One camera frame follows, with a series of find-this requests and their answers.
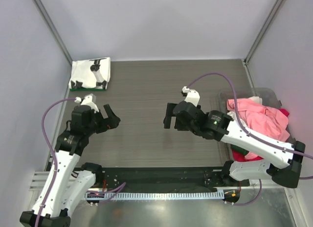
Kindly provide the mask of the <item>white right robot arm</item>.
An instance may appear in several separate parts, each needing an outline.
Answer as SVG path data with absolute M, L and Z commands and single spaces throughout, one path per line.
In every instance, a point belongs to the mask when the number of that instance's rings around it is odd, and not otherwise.
M 305 144 L 300 141 L 288 143 L 278 141 L 251 130 L 240 127 L 231 116 L 213 110 L 204 113 L 200 106 L 186 101 L 168 103 L 164 118 L 164 128 L 169 129 L 175 117 L 174 128 L 190 131 L 207 140 L 216 140 L 238 146 L 262 157 L 262 160 L 238 162 L 227 161 L 220 178 L 223 184 L 233 185 L 247 179 L 271 179 L 276 184 L 297 188 L 302 168 Z

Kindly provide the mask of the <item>pink t shirt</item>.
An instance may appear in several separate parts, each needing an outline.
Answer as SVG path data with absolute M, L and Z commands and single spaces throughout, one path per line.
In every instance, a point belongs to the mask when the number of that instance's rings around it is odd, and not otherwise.
M 287 141 L 289 119 L 279 109 L 254 103 L 249 98 L 237 100 L 242 124 L 270 138 Z

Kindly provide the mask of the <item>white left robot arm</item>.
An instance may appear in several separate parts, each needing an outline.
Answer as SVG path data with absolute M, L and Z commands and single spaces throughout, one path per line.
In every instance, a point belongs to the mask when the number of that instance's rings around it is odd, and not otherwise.
M 104 181 L 102 166 L 85 163 L 73 182 L 68 185 L 74 168 L 93 134 L 118 127 L 120 118 L 106 104 L 104 118 L 89 105 L 76 106 L 66 129 L 58 136 L 53 165 L 42 192 L 31 211 L 24 211 L 20 223 L 25 227 L 68 227 L 74 209 L 89 188 L 100 187 Z

